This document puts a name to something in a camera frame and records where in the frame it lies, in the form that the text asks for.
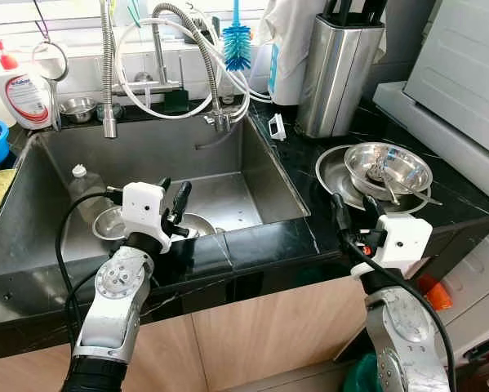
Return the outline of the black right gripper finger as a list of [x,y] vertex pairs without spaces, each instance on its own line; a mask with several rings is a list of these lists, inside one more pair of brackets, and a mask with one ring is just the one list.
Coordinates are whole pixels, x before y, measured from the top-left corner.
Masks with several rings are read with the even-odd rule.
[[385,225],[381,223],[381,217],[385,216],[385,209],[379,199],[370,194],[364,194],[363,201],[363,228],[374,233],[384,233]]
[[332,214],[337,228],[336,236],[338,239],[352,238],[352,221],[349,206],[345,204],[340,194],[332,195]]

